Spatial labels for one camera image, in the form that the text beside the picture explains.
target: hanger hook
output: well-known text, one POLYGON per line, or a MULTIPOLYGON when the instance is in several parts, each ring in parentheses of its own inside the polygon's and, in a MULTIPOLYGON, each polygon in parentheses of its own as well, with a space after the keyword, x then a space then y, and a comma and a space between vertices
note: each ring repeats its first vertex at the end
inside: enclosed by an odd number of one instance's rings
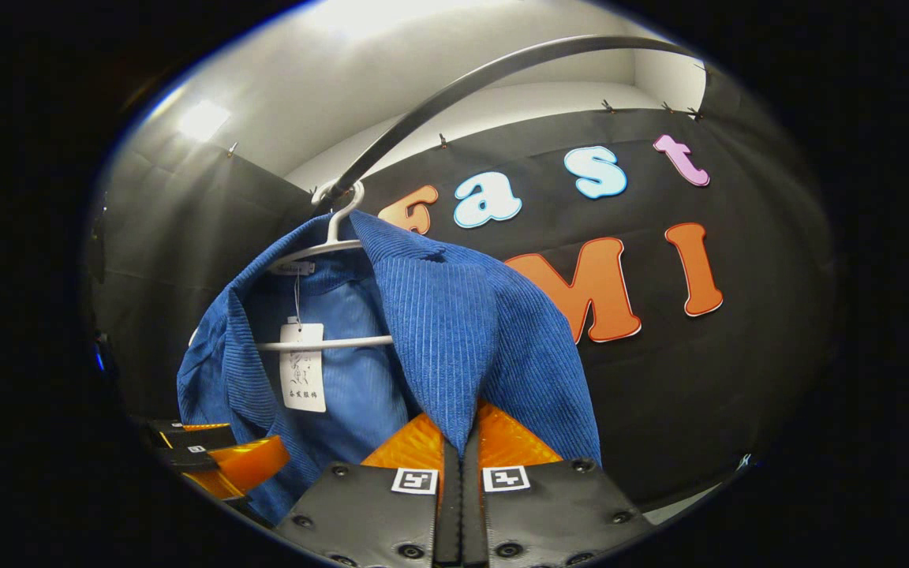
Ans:
MULTIPOLYGON (((313 197, 311 197, 311 204, 320 204, 321 200, 328 194, 328 190, 331 190, 332 186, 335 185, 335 181, 337 180, 332 180, 319 187, 317 191, 314 192, 313 197)), ((331 216, 331 219, 328 219, 328 239, 325 241, 326 244, 328 242, 339 242, 339 223, 350 215, 350 211, 353 211, 353 209, 360 206, 360 203, 364 200, 363 183, 357 181, 357 183, 353 184, 353 188, 351 189, 353 190, 353 199, 350 199, 350 204, 339 209, 339 212, 336 212, 335 215, 331 216)))

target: light blue letter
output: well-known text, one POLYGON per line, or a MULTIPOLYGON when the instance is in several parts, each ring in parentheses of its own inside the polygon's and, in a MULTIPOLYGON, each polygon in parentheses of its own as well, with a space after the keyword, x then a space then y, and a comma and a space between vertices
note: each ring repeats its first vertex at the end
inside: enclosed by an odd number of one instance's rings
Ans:
POLYGON ((627 174, 616 165, 616 154, 593 145, 567 152, 563 157, 567 172, 578 176, 578 191, 592 199, 619 195, 627 189, 627 174))
POLYGON ((511 193, 511 182, 498 172, 484 172, 464 180, 454 191, 461 203, 454 208, 454 222, 462 229, 482 226, 490 219, 511 219, 521 210, 521 201, 511 193))

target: ceiling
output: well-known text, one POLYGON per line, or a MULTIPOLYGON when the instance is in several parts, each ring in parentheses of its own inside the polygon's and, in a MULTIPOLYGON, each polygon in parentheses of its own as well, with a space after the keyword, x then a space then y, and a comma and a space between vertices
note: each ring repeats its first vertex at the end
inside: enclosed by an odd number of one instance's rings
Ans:
MULTIPOLYGON (((177 115, 212 101, 230 116, 210 141, 237 144, 241 157, 285 177, 494 58, 584 35, 653 36, 580 0, 324 0, 268 21, 196 65, 161 107, 177 115)), ((632 85, 634 61, 633 50, 573 55, 492 87, 632 85)))

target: paper tag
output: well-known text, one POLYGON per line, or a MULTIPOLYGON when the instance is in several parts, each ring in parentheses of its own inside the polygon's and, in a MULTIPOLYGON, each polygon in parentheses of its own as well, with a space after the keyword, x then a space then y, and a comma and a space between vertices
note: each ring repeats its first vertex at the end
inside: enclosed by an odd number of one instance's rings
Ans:
POLYGON ((314 274, 314 263, 303 261, 292 263, 275 263, 271 266, 271 273, 279 276, 310 276, 314 274))
MULTIPOLYGON (((320 342, 324 338, 323 323, 291 323, 282 326, 280 342, 320 342)), ((320 351, 284 351, 279 353, 279 377, 282 402, 287 409, 324 413, 325 389, 321 382, 320 351)))

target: tag string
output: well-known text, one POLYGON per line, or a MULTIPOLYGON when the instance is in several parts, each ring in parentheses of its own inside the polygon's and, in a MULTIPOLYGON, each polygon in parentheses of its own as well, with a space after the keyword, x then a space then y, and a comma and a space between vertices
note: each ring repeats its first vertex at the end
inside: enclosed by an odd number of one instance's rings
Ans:
POLYGON ((300 321, 300 275, 297 275, 297 280, 293 284, 293 301, 297 306, 297 331, 302 331, 304 328, 303 321, 300 321))

